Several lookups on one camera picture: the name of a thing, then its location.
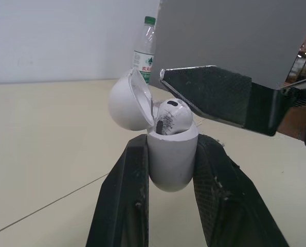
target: white table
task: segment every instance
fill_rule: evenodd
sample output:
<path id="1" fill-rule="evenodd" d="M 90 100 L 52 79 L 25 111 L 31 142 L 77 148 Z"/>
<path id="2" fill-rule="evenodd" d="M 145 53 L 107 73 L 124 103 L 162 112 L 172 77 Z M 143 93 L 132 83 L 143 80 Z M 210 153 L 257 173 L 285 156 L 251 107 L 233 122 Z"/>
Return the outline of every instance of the white table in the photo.
<path id="1" fill-rule="evenodd" d="M 85 246 L 104 176 L 127 142 L 144 133 L 126 131 L 109 117 L 114 83 L 0 85 L 0 247 Z M 172 97 L 153 87 L 151 92 L 155 99 Z M 201 133 L 226 145 L 289 244 L 306 246 L 303 143 L 194 120 Z M 205 246 L 192 184 L 177 193 L 151 184 L 150 244 Z"/>

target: earbud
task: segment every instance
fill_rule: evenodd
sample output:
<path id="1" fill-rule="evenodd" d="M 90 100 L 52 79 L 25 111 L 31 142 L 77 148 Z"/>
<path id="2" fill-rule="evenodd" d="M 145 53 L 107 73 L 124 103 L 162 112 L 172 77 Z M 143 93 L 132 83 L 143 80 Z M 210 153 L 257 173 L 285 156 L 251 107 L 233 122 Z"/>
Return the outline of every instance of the earbud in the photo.
<path id="1" fill-rule="evenodd" d="M 156 118 L 156 133 L 174 135 L 189 130 L 193 114 L 181 99 L 168 99 L 161 103 Z"/>

